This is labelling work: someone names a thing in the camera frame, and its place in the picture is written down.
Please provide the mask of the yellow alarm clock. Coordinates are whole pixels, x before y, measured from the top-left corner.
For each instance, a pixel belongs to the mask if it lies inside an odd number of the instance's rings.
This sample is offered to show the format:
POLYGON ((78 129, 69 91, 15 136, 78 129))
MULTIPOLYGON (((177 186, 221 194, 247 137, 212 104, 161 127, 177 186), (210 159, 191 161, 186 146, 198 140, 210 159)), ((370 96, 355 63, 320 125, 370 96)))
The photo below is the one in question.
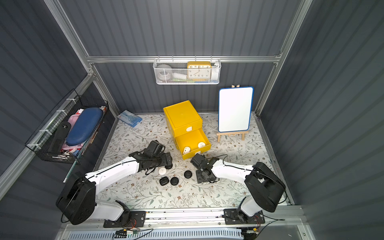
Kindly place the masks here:
POLYGON ((211 79, 212 65, 208 61, 190 61, 187 63, 187 78, 193 81, 211 79))

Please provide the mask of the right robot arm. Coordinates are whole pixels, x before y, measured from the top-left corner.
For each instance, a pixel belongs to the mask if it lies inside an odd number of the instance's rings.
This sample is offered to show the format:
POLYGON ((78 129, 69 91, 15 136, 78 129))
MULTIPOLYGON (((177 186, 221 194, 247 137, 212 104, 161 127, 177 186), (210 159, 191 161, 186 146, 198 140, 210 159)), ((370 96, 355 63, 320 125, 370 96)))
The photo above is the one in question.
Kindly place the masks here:
POLYGON ((226 162, 220 156, 206 158, 196 154, 191 164, 197 169, 199 183, 214 183, 227 179, 243 184, 250 193, 237 208, 238 219, 251 218, 260 211, 275 212, 280 204, 286 185, 272 170, 262 162, 251 165, 239 165, 226 162))

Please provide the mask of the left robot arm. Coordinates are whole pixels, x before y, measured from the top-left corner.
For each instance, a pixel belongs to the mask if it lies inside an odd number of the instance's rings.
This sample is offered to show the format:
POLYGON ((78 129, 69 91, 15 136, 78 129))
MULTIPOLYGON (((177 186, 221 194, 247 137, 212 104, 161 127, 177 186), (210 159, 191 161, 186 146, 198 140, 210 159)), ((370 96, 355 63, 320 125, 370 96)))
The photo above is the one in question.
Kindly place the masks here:
POLYGON ((156 168, 173 167, 173 158, 165 152, 165 146, 151 141, 142 151, 129 154, 120 162, 82 175, 75 173, 66 181, 56 206, 72 225, 87 220, 106 220, 125 227, 130 223, 130 209, 121 201, 99 201, 97 195, 121 179, 146 171, 152 173, 156 168))

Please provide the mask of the pink item in basket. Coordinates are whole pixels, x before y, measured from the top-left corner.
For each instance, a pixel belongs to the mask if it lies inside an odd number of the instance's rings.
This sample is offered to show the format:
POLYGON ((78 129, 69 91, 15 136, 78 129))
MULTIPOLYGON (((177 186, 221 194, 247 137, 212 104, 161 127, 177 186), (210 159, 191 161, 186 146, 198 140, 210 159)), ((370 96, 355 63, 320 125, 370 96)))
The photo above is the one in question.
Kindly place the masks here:
POLYGON ((78 118, 80 117, 80 114, 74 114, 74 115, 71 115, 68 119, 68 123, 71 124, 71 128, 74 127, 76 121, 78 120, 78 118))

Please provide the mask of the black oval earphone case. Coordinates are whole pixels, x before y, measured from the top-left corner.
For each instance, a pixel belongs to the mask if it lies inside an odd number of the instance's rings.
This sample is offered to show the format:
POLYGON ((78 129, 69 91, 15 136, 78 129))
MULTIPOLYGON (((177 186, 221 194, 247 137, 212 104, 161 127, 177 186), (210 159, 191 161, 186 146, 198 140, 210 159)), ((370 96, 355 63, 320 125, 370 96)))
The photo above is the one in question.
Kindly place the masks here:
POLYGON ((177 186, 179 184, 179 179, 177 177, 172 177, 170 183, 172 186, 177 186))

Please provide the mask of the black remote in basket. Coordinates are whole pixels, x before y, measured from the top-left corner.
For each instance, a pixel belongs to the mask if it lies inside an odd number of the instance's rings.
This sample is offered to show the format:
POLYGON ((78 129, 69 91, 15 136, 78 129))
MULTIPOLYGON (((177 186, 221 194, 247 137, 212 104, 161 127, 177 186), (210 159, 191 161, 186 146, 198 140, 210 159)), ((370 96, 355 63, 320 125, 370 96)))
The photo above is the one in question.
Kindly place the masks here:
POLYGON ((68 122, 61 122, 56 129, 54 138, 48 149, 49 154, 59 154, 61 152, 62 146, 66 140, 67 135, 71 130, 71 124, 68 122))

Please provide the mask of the blue oval case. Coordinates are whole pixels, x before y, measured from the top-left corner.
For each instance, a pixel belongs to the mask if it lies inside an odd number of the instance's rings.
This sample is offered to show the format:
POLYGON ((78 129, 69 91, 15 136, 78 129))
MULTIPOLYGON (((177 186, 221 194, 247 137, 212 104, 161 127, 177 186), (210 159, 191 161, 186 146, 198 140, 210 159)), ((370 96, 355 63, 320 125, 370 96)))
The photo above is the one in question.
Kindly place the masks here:
POLYGON ((83 144, 90 138, 98 127, 104 111, 100 108, 78 109, 75 114, 80 114, 73 128, 66 138, 66 145, 69 147, 83 144))

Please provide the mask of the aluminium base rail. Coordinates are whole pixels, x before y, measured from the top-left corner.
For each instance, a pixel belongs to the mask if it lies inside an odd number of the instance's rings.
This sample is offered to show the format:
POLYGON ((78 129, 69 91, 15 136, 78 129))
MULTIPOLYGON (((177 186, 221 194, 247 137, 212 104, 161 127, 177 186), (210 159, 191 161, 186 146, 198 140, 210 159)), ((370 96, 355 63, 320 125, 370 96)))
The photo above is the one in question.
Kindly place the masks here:
MULTIPOLYGON (((184 208, 184 209, 147 209, 142 229, 202 229, 202 228, 254 228, 256 223, 227 225, 225 207, 219 208, 184 208)), ((278 206, 276 211, 263 211, 265 226, 297 226, 306 224, 307 218, 301 206, 278 206)))

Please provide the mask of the black round earphone case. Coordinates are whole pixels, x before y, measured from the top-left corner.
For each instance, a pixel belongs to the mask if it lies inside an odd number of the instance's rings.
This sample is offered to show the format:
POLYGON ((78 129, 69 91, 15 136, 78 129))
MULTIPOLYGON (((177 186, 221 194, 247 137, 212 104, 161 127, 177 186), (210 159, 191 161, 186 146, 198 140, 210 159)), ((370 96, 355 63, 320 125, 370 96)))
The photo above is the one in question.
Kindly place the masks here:
POLYGON ((190 179, 192 176, 193 176, 193 173, 191 171, 187 170, 184 172, 184 177, 186 179, 190 179))

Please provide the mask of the yellow drawer cabinet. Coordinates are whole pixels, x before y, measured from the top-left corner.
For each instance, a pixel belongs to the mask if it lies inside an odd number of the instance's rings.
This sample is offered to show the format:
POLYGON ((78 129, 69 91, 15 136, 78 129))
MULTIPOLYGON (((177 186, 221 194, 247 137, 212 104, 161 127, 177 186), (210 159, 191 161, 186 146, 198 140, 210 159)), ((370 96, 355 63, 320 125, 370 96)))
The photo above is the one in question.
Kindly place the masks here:
POLYGON ((203 121, 189 100, 165 107, 163 110, 173 140, 176 138, 174 137, 175 127, 180 127, 195 121, 203 121))

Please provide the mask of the white round earphone case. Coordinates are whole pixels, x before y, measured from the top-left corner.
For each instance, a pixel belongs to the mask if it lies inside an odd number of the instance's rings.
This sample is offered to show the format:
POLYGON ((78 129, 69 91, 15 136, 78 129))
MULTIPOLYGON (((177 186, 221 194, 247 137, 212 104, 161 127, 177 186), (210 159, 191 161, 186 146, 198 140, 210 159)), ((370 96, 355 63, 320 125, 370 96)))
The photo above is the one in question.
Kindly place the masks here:
POLYGON ((199 142, 198 143, 198 148, 203 148, 205 146, 206 146, 206 144, 204 142, 199 142))
POLYGON ((167 169, 165 167, 161 167, 158 170, 160 176, 164 176, 167 173, 167 169))

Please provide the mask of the black square earphone case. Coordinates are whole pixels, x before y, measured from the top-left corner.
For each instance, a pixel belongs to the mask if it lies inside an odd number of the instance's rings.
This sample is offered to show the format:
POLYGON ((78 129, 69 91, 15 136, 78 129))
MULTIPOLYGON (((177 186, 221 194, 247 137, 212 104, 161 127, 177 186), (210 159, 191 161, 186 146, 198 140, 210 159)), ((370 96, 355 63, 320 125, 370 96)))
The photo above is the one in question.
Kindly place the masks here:
POLYGON ((159 180, 159 183, 160 183, 161 186, 165 186, 165 185, 167 185, 169 182, 170 182, 170 180, 169 180, 168 177, 162 177, 162 178, 159 180))

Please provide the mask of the white tape roll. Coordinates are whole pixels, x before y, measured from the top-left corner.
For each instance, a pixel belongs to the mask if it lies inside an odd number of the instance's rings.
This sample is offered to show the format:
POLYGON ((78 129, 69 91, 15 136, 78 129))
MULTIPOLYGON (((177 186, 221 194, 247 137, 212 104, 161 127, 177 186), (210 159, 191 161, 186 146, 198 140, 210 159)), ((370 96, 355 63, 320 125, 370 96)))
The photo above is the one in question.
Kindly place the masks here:
POLYGON ((155 70, 156 79, 159 82, 167 82, 173 79, 172 67, 166 64, 158 65, 155 70))

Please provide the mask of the white oblong earphone case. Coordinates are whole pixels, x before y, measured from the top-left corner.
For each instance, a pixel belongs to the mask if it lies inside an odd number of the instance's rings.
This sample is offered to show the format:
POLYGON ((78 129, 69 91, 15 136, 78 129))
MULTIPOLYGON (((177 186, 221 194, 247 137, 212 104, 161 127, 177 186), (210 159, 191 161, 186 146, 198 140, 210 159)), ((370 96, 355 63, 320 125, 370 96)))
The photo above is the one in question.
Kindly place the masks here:
POLYGON ((190 147, 185 147, 184 150, 183 150, 183 154, 188 154, 189 152, 191 151, 191 148, 190 147))

